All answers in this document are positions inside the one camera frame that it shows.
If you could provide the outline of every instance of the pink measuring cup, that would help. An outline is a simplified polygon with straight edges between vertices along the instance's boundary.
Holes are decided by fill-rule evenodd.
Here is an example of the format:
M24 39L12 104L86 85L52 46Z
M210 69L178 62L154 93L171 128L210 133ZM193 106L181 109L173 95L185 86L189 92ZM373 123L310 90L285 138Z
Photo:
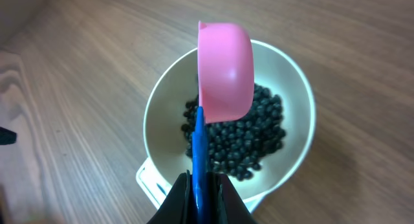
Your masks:
M253 102L254 66L247 32L233 23L199 22L199 105L206 123L237 120Z

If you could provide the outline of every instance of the black bean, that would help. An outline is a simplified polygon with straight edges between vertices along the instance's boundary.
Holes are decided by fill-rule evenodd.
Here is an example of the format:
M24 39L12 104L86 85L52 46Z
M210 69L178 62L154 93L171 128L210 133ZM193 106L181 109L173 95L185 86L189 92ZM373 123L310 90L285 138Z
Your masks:
M185 111L182 115L184 117L188 118L188 117L190 117L190 112L189 111Z
M220 172L220 166L219 165L214 165L213 172L215 172L215 173Z
M273 111L271 112L271 115L272 115L272 117L276 118L276 117L278 117L278 116L279 116L279 111L277 111L277 110L273 110Z
M215 136L215 129L214 128L209 128L208 129L208 134L210 134L210 136Z
M233 158L234 158L234 159L237 159L237 160L238 160L238 159L240 159L240 158L241 158L240 153L239 153L239 152L234 152L234 153L233 153Z
M286 131L284 129L280 129L279 133L278 133L278 137L280 139L282 139L283 137L286 136Z
M252 118L252 115L250 113L247 113L243 118L241 118L241 121L247 121L250 120Z
M188 102L186 102L186 108L191 108L191 107L193 107L193 106L194 106L193 101L188 101Z
M259 138L255 138L255 139L253 140L253 145L254 145L254 146L259 146L259 145L261 145L261 140L260 140Z
M252 163L255 163L255 162L257 162L257 160L259 160L258 158L257 158L257 156L255 156L255 155L252 155L251 157L250 157L250 163L252 164Z
M245 146L246 147L252 146L252 141L251 140L245 140Z
M258 91L261 89L260 85L254 84L254 91Z
M185 137L187 140L190 140L190 139L191 139L191 133L190 133L190 132L185 132L185 133L184 133L184 137Z
M261 123L263 123L263 119L262 119L261 117L258 117L258 118L256 119L256 126L257 126L257 127L260 127Z
M250 157L249 157L249 156L245 157L245 158L242 160L242 163L243 163L244 165L249 165L249 164L250 164Z
M237 171L233 168L230 170L230 175L232 176L236 176L237 175Z
M258 105L256 108L257 114L260 115L260 113L265 113L265 107L263 105Z
M247 152L247 149L245 147L241 147L239 151L242 155L244 155Z
M188 124L191 126L191 127L195 127L195 121L194 121L194 119L192 119L192 118L189 118L189 119L187 119L187 122L188 122Z
M233 153L232 152L229 152L227 154L227 160L233 160Z
M272 124L272 119L271 118L266 118L266 120L263 123L264 128L268 128L270 127L270 125Z
M215 152L214 153L214 159L217 160L217 161L220 161L221 160L221 153L220 152Z
M214 124L212 124L212 125L213 125L213 127L214 127L216 130L221 129L221 123L214 123Z
M280 131L280 126L279 126L279 124L274 125L274 126L272 127L272 131L273 131L273 133L279 133L279 131Z
M271 144L272 143L269 140L265 140L263 142L263 151L266 151L266 149L269 148Z
M236 131L235 131L235 136L236 137L241 137L241 136L243 136L245 133L243 132L243 130L241 130L241 129L236 129Z
M245 170L246 170L246 168L244 166L241 166L241 165L237 166L237 172L243 173L243 172L245 172Z
M250 110L248 113L248 118L244 118L243 120L247 121L252 119L253 117L255 117L257 115L257 111L256 110Z
M271 113L273 111L273 105L269 105L266 107L266 113Z
M243 121L237 121L235 124L236 127L243 129L245 127L245 123Z
M221 144L222 143L222 140L221 140L220 136L215 136L214 141L217 144Z
M264 157L266 156L266 152L264 151L259 151L259 157Z
M263 94L263 96L269 97L270 96L270 89L269 88L264 88L261 93Z
M253 131L254 133L259 133L259 132L260 132L260 128L259 128L259 127L257 127L257 126L253 126L253 127L252 127L252 131Z
M276 117L276 119L274 121L277 121L280 124L280 122L282 122L282 120L283 120L283 115L279 114L278 117Z
M271 99L272 103L274 104L280 104L281 103L281 99L279 95L274 95Z
M276 145L272 145L272 146L270 146L269 148L266 149L266 153L274 153L274 152L276 152L276 150L278 150L276 148Z
M221 162L220 166L222 170L227 169L227 162L226 161Z
M271 129L264 130L263 135L267 138L271 138L273 136L272 130Z
M261 98L261 93L254 93L253 100L259 100Z
M273 109L275 109L276 111L281 112L282 111L282 105L280 104L273 104L272 105Z
M186 155L188 157L193 157L193 151L192 150L186 150Z
M237 144L232 144L232 145L230 146L230 149L231 149L231 150L237 150L238 148L240 148L240 146L238 146Z
M262 100L260 100L260 104L263 106L267 106L267 104L270 103L270 100L268 98L264 98Z
M252 151L252 148L253 146L245 146L247 154L250 154L250 152Z
M261 166L260 166L259 163L255 163L255 164L253 164L252 168L253 168L253 170L260 170Z
M247 130L245 133L245 139L252 140L254 138L253 133L250 130Z
M221 135L222 136L227 136L227 134L228 134L227 129L222 129L221 130Z
M238 181L243 181L243 174L238 173L238 174L237 174L237 180L238 180Z
M228 161L228 167L235 168L235 161L233 160Z
M275 118L275 119L273 120L272 124L273 124L273 125L280 125L280 121L281 121L281 120L279 120L279 119L276 119L276 118Z
M258 105L259 105L259 101L254 100L254 101L252 102L252 108L256 108Z
M250 129L252 126L253 123L250 120L246 121L246 128Z
M283 148L283 143L281 141L279 141L278 143L276 143L276 149L280 150Z
M235 140L235 144L236 144L237 146L241 146L241 145L243 145L243 141L242 141L241 139L236 139L236 140Z
M245 179L250 179L253 176L253 173L251 171L246 171L243 175Z
M261 149L261 144L253 144L252 149L260 150Z

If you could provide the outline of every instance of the wooden table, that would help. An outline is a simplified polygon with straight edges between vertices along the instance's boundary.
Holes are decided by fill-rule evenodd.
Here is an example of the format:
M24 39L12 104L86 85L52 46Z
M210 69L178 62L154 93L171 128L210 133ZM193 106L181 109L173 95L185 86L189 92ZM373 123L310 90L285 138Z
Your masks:
M48 0L0 53L0 185L17 223L146 223L135 182L160 75L232 21L287 54L318 105L312 149L258 223L413 223L414 0Z

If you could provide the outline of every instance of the scale platform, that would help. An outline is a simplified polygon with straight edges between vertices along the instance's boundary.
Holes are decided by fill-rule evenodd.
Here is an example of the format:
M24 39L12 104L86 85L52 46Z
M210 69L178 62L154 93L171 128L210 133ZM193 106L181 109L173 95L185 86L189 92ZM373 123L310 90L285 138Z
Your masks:
M171 190L171 185L162 178L149 158L145 160L136 172L136 182L140 185L145 194L147 194L149 200L151 200L157 210ZM253 213L262 200L263 197L245 203L248 211Z

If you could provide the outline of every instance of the white kitchen scale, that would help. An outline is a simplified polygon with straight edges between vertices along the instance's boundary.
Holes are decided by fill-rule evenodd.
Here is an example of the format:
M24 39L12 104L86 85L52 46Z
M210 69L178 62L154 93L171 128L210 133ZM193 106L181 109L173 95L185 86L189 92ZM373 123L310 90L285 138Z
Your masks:
M136 172L136 182L140 185L145 194L147 194L157 210L171 190L171 185L169 185L158 173L150 158L147 158ZM253 213L262 200L263 197L246 202L245 205L248 211Z

